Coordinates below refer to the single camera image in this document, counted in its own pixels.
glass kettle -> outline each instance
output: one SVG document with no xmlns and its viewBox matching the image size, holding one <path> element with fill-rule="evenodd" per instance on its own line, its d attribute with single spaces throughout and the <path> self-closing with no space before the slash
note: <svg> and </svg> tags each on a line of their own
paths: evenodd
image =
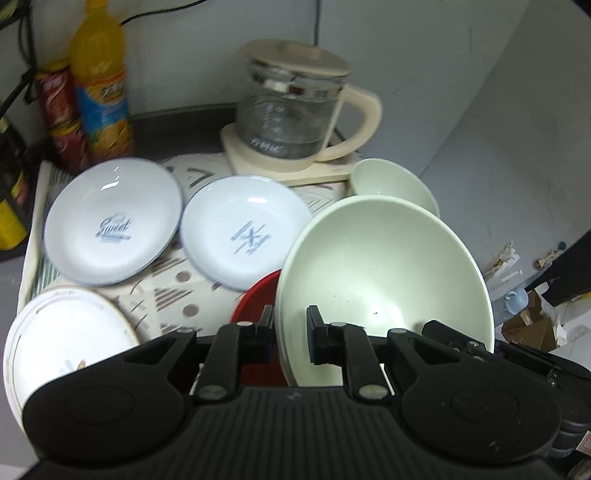
<svg viewBox="0 0 591 480">
<path fill-rule="evenodd" d="M 242 47 L 251 92 L 238 104 L 239 139 L 260 155 L 284 160 L 334 160 L 357 150 L 376 131 L 376 94 L 346 82 L 349 65 L 319 47 L 292 40 L 254 40 Z M 328 147 L 343 102 L 363 113 L 358 130 Z"/>
</svg>

kettle lid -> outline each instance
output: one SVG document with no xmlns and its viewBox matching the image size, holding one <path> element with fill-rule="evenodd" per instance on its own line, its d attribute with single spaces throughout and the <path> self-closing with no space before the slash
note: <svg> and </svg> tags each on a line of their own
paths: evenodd
<svg viewBox="0 0 591 480">
<path fill-rule="evenodd" d="M 320 47 L 294 40 L 252 40 L 240 51 L 253 60 L 290 72 L 317 77 L 343 77 L 349 64 L 338 55 Z"/>
</svg>

orange juice bottle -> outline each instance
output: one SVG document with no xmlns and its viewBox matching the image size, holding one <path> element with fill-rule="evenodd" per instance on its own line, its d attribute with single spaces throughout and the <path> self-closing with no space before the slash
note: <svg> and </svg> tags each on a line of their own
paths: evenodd
<svg viewBox="0 0 591 480">
<path fill-rule="evenodd" d="M 76 99 L 94 161 L 133 155 L 125 93 L 123 30 L 108 0 L 86 0 L 86 19 L 70 48 Z"/>
</svg>

white wall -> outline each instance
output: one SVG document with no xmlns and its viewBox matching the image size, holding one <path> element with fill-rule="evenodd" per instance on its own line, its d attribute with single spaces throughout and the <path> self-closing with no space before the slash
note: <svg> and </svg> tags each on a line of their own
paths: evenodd
<svg viewBox="0 0 591 480">
<path fill-rule="evenodd" d="M 507 43 L 528 0 L 323 0 L 321 46 L 349 60 L 352 79 L 384 101 L 384 121 L 363 149 L 421 172 L 460 119 Z M 117 19 L 182 3 L 111 0 Z M 243 94 L 236 53 L 264 37 L 310 41 L 315 0 L 210 0 L 125 27 L 133 113 L 234 102 Z M 82 0 L 35 0 L 41 61 L 67 54 Z M 0 96 L 24 66 L 16 26 L 0 33 Z M 37 107 L 9 112 L 29 139 L 43 134 Z M 353 130 L 355 115 L 341 122 Z"/>
<path fill-rule="evenodd" d="M 122 20 L 132 14 L 176 6 L 180 0 L 111 0 Z M 34 23 L 41 62 L 67 55 L 84 17 L 83 0 L 35 0 Z M 135 20 L 124 27 L 132 113 L 222 102 L 242 97 L 243 58 L 238 49 L 254 38 L 311 41 L 313 0 L 210 0 L 180 12 Z M 16 49 L 17 27 L 0 33 L 0 97 L 25 67 Z M 20 102 L 9 116 L 29 139 L 43 135 L 38 107 Z"/>
<path fill-rule="evenodd" d="M 361 148 L 420 174 L 501 55 L 529 0 L 323 0 L 320 45 L 378 93 L 384 118 Z M 350 135 L 348 112 L 338 126 Z"/>
<path fill-rule="evenodd" d="M 522 269 L 591 228 L 591 20 L 535 0 L 423 175 L 476 261 L 513 240 Z"/>
<path fill-rule="evenodd" d="M 3 465 L 0 463 L 0 480 L 16 480 L 24 473 L 24 468 Z"/>
</svg>

red plate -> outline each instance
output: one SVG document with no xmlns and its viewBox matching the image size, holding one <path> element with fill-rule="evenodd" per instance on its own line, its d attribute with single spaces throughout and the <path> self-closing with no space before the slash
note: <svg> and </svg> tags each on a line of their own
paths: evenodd
<svg viewBox="0 0 591 480">
<path fill-rule="evenodd" d="M 275 304 L 275 292 L 279 282 L 281 270 L 268 274 L 255 283 L 246 292 L 232 315 L 232 323 L 258 322 L 265 305 Z M 283 376 L 279 355 L 273 352 L 273 361 L 269 365 L 245 365 L 240 376 L 242 385 L 256 385 L 260 387 L 287 386 Z"/>
</svg>

